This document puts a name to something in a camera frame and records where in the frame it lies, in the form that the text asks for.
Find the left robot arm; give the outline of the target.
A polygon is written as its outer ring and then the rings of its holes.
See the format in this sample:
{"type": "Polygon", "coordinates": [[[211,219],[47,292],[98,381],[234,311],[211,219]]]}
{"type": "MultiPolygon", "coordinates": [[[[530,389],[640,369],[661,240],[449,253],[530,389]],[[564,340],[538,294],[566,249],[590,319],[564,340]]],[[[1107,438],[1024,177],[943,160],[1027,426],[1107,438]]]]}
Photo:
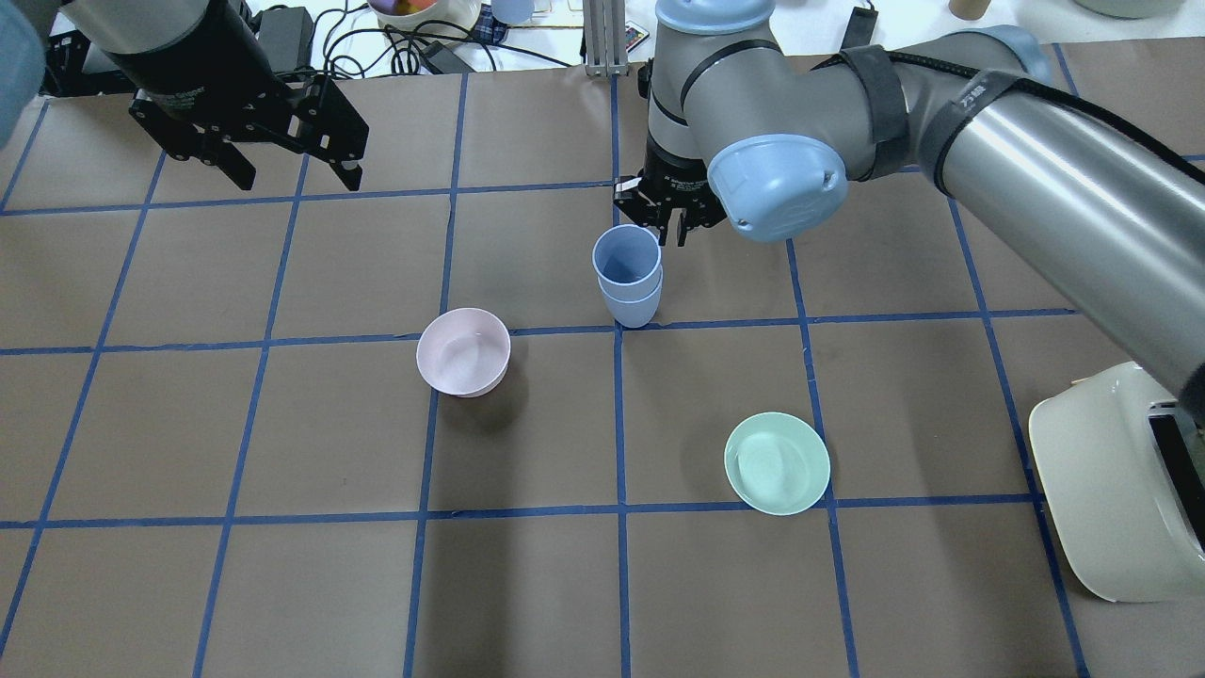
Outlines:
{"type": "Polygon", "coordinates": [[[5,1],[2,138],[41,89],[59,14],[133,81],[130,116],[167,157],[201,160],[249,190],[257,171],[239,145],[275,143],[362,188],[362,113],[331,73],[276,73],[228,1],[5,1]]]}

